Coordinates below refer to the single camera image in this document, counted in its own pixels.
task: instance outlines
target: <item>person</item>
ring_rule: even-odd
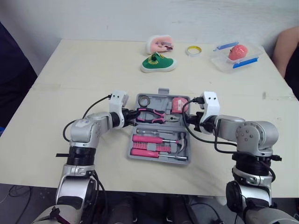
[[[281,76],[299,99],[299,26],[287,29],[278,36],[273,62]]]
[[[8,125],[36,78],[28,59],[0,22],[0,127]]]

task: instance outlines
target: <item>clear plastic box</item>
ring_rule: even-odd
[[[230,50],[238,44],[244,45],[247,48],[248,52],[246,56],[237,60],[229,59],[228,55]],[[233,41],[216,46],[211,61],[221,71],[231,72],[237,68],[257,62],[258,56],[262,53],[263,52],[257,46],[250,42]]]

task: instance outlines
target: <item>hammer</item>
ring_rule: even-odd
[[[177,154],[182,152],[186,146],[185,133],[181,132],[179,134],[180,139],[178,140],[167,140],[159,137],[151,137],[151,136],[141,136],[141,135],[133,135],[133,142],[147,142],[147,143],[157,143],[161,144],[163,142],[174,142],[181,146],[181,148],[177,151]]]

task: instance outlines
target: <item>gray plastic tool case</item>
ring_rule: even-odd
[[[158,94],[147,94],[147,93],[138,94],[136,97],[136,103],[135,103],[136,109],[142,108],[138,103],[138,99],[142,96],[147,96],[150,98],[150,103],[147,106],[147,108],[152,108],[152,109],[159,110],[159,111],[165,111],[165,114],[171,114],[176,117],[179,117],[179,121],[178,122],[165,122],[163,124],[158,124],[158,123],[151,124],[151,123],[137,122],[138,125],[135,126],[132,131],[131,141],[130,141],[129,149],[128,149],[128,157],[133,158],[133,159],[139,159],[139,160],[167,162],[167,163],[182,164],[182,165],[189,164],[190,159],[191,159],[190,135],[185,130],[182,114],[181,113],[171,113],[171,109],[172,109],[173,98],[181,97],[181,98],[187,99],[188,101],[190,100],[190,98],[187,96],[169,95],[169,89],[160,88],[158,90]],[[190,112],[190,107],[188,108],[188,111],[186,111],[186,114],[189,114],[189,112]],[[139,117],[142,119],[157,118],[156,115],[153,115],[153,114],[147,113],[147,112],[141,112]],[[172,142],[171,143],[163,143],[163,144],[147,143],[147,150],[155,151],[157,146],[170,146],[171,147],[170,153],[159,152],[159,154],[178,155],[178,156],[187,157],[186,161],[180,161],[180,160],[177,160],[174,158],[169,158],[169,157],[164,157],[164,156],[159,156],[158,158],[152,158],[152,157],[131,155],[131,150],[132,150],[133,144],[134,144],[133,135],[135,135],[135,134],[142,135],[142,136],[159,137],[159,138],[163,138],[166,140],[178,140],[180,133],[185,134],[186,146],[185,146],[184,150],[182,152],[180,152],[179,154],[177,154],[177,151],[180,149],[180,145],[177,145],[176,143],[172,143]]]

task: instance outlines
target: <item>table surface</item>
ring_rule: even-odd
[[[128,92],[126,107],[133,109],[138,93],[157,93],[162,87],[191,98],[214,91],[221,114],[273,123],[279,131],[273,150],[283,161],[271,166],[277,176],[272,195],[299,197],[299,104],[265,52],[257,63],[226,74],[210,61],[213,44],[200,44],[201,55],[189,57],[185,49],[191,44],[177,43],[173,52],[165,53],[178,62],[174,71],[145,74],[139,69],[148,56],[144,45],[62,40],[0,138],[0,181],[57,187],[66,158],[55,155],[69,150],[62,137],[65,124],[114,89]],[[108,111],[108,101],[90,113],[100,111]],[[196,111],[200,108],[192,105],[191,112]],[[100,138],[95,165],[107,190],[225,195],[226,183],[233,180],[231,155],[192,138],[187,166],[133,160],[127,158],[131,131],[129,126]]]

